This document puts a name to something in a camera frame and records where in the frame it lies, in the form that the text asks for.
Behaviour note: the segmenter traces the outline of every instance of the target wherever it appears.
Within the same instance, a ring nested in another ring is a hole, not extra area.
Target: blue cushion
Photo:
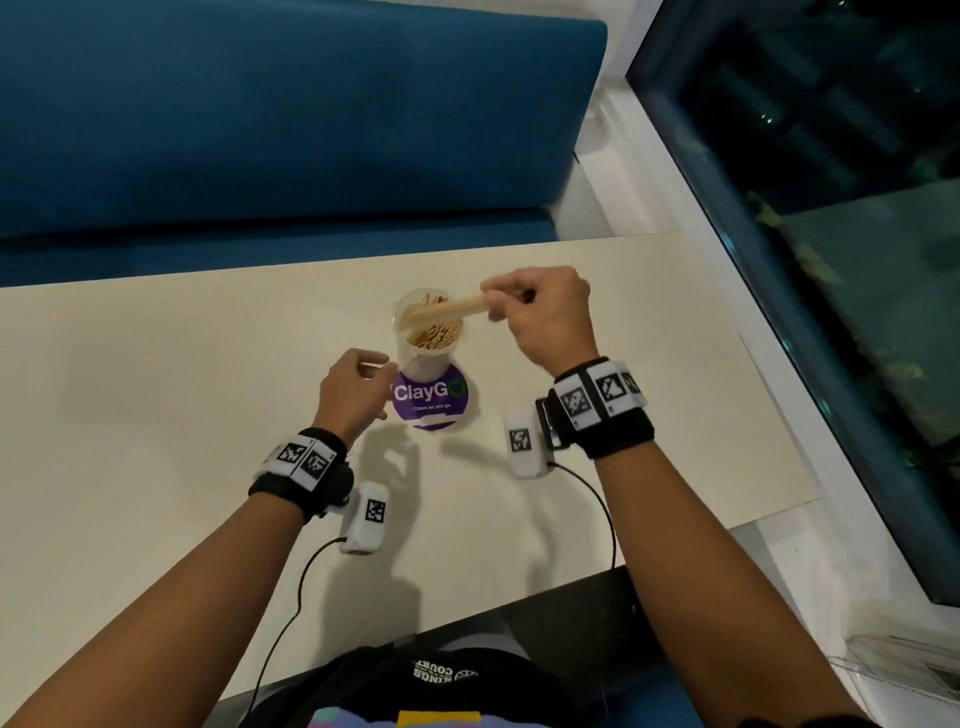
[[[0,286],[155,276],[311,260],[430,253],[557,239],[542,209],[178,234],[87,233],[0,240]]]
[[[3,0],[0,231],[546,205],[605,44],[366,0]]]

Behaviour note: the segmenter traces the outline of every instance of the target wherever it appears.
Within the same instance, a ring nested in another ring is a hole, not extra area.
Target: purple sticker
[[[453,364],[435,381],[414,381],[398,374],[391,389],[400,419],[418,429],[450,427],[467,411],[467,379]]]

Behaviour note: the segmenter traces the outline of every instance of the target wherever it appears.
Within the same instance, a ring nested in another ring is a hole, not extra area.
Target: left hand
[[[373,420],[386,420],[384,406],[398,366],[383,352],[350,349],[330,367],[320,383],[314,427],[329,430],[353,447]]]

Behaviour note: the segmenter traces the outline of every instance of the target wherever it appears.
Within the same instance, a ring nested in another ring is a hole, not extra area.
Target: hand
[[[396,371],[397,364],[385,353],[348,350],[320,383],[313,426],[329,430],[352,448],[373,420],[387,419],[384,405]]]
[[[507,319],[520,350],[553,377],[597,358],[587,300],[590,285],[573,268],[521,268],[480,284],[490,320]],[[523,303],[534,291],[531,303]]]

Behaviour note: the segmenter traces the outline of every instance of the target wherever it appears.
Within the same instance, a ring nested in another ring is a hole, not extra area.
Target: glass window
[[[927,595],[954,606],[958,17],[664,0],[627,77]]]

